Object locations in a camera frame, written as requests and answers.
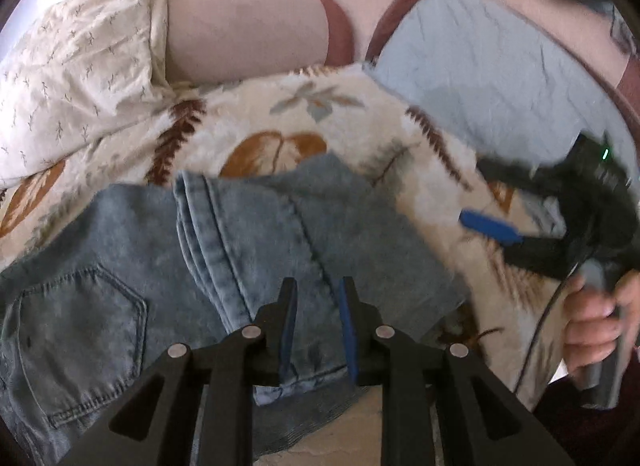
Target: blanket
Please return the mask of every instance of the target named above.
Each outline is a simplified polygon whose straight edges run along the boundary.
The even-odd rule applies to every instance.
[[[335,153],[405,214],[471,292],[441,342],[484,353],[514,385],[554,284],[504,264],[499,248],[458,222],[475,208],[536,232],[517,193],[488,185],[476,156],[431,118],[380,89],[360,65],[198,88],[188,99],[61,160],[9,189],[0,205],[0,267],[47,245],[112,182],[169,186],[180,170],[225,178],[274,175]],[[535,405],[560,360],[554,311],[520,398]]]
[[[166,0],[65,0],[0,63],[0,190],[174,99]]]

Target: finger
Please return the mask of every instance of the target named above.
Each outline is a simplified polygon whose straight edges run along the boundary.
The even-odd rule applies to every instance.
[[[614,342],[590,347],[583,345],[565,345],[564,362],[566,363],[566,368],[570,374],[573,374],[580,367],[600,363],[604,358],[609,356],[615,348],[616,344]]]
[[[602,345],[615,341],[622,334],[623,322],[615,318],[578,321],[567,324],[564,330],[566,345]]]
[[[640,309],[640,274],[631,271],[625,274],[614,292],[616,302],[622,306],[630,306],[634,310]]]
[[[592,287],[574,292],[564,300],[564,314],[571,321],[587,321],[606,318],[616,308],[613,297]]]
[[[568,293],[578,292],[580,289],[583,289],[585,284],[587,283],[586,278],[583,274],[576,273],[572,274],[571,278],[567,280],[566,287],[564,290]]]

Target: floral blanket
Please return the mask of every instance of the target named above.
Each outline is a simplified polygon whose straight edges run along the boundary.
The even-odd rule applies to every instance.
[[[475,208],[534,231],[517,193],[479,176],[472,150],[380,89],[359,65],[310,67],[183,94],[164,112],[90,142],[2,192],[0,269],[46,244],[112,182],[170,186],[182,169],[227,178],[270,175],[331,150],[388,195],[472,290],[468,303],[438,327],[434,342],[475,348],[513,388],[556,284],[506,266],[495,243],[459,225],[461,209]],[[556,309],[520,391],[529,407],[558,367],[561,329]],[[363,447],[359,456],[367,464],[379,463],[380,396],[360,403],[296,446],[313,449],[319,436],[331,439],[338,432]],[[363,437],[351,441],[355,420]],[[295,456],[290,453],[262,461],[286,464]]]

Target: hand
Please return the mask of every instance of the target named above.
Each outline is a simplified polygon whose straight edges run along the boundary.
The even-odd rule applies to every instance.
[[[580,384],[582,367],[609,356],[625,330],[623,356],[628,364],[640,329],[640,274],[632,271],[623,276],[613,296],[585,287],[585,280],[579,275],[569,281],[567,289],[564,314],[568,323],[562,357],[569,374]],[[616,304],[624,308],[624,319],[607,318]]]

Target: patterned pillowcase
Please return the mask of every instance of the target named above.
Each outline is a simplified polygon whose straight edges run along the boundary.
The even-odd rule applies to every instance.
[[[148,117],[164,81],[166,0],[65,0],[0,64],[0,189]]]

